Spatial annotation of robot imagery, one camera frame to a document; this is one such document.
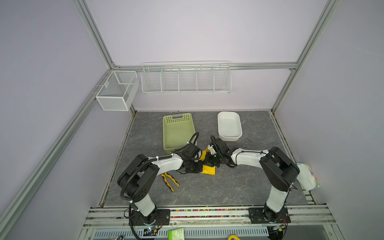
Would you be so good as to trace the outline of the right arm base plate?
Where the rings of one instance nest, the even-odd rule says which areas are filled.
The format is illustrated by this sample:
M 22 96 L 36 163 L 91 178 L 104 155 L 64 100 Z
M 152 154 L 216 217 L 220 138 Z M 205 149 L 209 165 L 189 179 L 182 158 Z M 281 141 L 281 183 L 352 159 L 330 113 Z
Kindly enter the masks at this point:
M 267 206 L 249 208 L 249 219 L 252 224 L 288 224 L 291 218 L 288 208 L 283 207 L 278 213 L 270 210 Z

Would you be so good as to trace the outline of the green perforated plastic basket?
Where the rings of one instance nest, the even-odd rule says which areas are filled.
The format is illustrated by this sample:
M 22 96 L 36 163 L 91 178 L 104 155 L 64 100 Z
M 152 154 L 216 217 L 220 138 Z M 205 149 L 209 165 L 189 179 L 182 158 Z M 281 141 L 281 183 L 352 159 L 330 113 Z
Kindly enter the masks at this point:
M 163 117 L 163 146 L 167 154 L 185 146 L 194 133 L 191 113 Z

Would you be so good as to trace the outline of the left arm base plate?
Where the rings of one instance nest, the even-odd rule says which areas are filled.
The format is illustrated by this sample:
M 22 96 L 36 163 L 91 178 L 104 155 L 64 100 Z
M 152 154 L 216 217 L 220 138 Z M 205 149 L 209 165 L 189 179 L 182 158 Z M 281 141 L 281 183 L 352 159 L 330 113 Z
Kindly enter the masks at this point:
M 170 209 L 154 209 L 148 216 L 144 216 L 139 211 L 132 210 L 128 218 L 132 220 L 133 226 L 167 226 L 170 223 L 170 215 Z

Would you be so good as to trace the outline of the yellow paper napkin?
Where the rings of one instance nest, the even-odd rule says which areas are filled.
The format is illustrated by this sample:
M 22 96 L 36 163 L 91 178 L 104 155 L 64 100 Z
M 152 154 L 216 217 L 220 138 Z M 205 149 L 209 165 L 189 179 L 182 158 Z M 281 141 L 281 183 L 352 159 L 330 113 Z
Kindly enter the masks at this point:
M 207 153 L 210 153 L 210 152 L 211 151 L 208 148 L 206 148 L 203 151 L 202 156 L 200 157 L 200 161 L 203 162 L 206 159 Z M 216 174 L 216 167 L 209 167 L 209 166 L 203 164 L 202 174 L 215 175 Z

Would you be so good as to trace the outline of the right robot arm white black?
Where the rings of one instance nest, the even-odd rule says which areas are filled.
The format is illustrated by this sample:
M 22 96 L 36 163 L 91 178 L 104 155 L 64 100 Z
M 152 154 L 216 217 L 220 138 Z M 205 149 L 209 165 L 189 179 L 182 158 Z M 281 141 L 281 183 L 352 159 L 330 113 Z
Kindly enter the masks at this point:
M 227 144 L 211 135 L 210 151 L 204 160 L 209 167 L 226 165 L 230 168 L 251 166 L 260 168 L 267 176 L 271 189 L 262 210 L 262 220 L 268 223 L 291 220 L 286 201 L 294 182 L 300 174 L 299 167 L 280 148 L 272 147 L 267 151 L 251 151 L 241 148 L 229 148 Z

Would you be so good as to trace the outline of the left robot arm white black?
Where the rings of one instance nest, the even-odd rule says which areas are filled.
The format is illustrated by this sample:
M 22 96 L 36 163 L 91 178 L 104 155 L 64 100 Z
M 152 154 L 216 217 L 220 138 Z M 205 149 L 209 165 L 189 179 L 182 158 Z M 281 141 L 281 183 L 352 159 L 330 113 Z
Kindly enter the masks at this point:
M 194 133 L 185 146 L 166 156 L 149 158 L 139 154 L 119 176 L 117 184 L 121 188 L 120 198 L 129 202 L 135 213 L 133 218 L 140 224 L 153 224 L 161 216 L 149 194 L 157 176 L 169 171 L 177 171 L 182 175 L 203 171 L 203 161 L 200 160 L 203 151 L 196 145 L 198 137 L 199 133 Z

